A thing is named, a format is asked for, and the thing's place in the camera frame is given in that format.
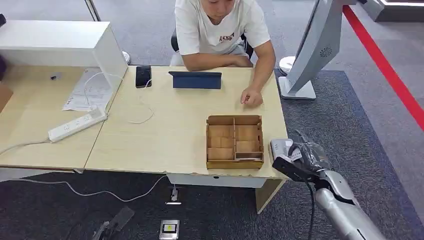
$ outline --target floor socket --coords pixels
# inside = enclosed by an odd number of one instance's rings
[[[162,220],[160,223],[160,240],[176,240],[180,232],[180,220]]]
[[[165,202],[166,205],[181,205],[182,203],[178,199],[178,189],[174,185],[171,191],[170,199],[169,201]]]

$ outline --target smartphone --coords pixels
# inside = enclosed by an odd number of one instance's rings
[[[152,86],[152,67],[151,66],[137,66],[135,70],[135,87],[145,88]]]

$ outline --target printed text on t-shirt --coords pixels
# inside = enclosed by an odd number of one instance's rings
[[[220,36],[219,42],[222,43],[224,41],[231,41],[234,38],[234,32],[229,36]]]

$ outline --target white round base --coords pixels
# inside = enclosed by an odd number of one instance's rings
[[[283,99],[308,99],[314,100],[317,98],[315,95],[314,87],[311,81],[308,81],[299,91],[289,93],[288,80],[285,76],[278,78],[279,89],[281,90],[281,96]]]
[[[125,59],[125,61],[126,61],[126,64],[130,64],[131,63],[131,57],[130,57],[130,55],[128,54],[128,52],[126,52],[126,51],[122,51],[122,55],[123,55],[123,58]]]
[[[281,58],[278,63],[279,69],[286,74],[290,73],[290,70],[292,70],[293,64],[295,63],[295,59],[295,56],[286,56]]]

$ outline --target power strip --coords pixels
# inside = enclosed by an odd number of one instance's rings
[[[96,107],[82,117],[51,129],[48,131],[48,138],[52,143],[55,143],[95,124],[103,122],[106,119],[108,119],[108,116],[105,111]]]

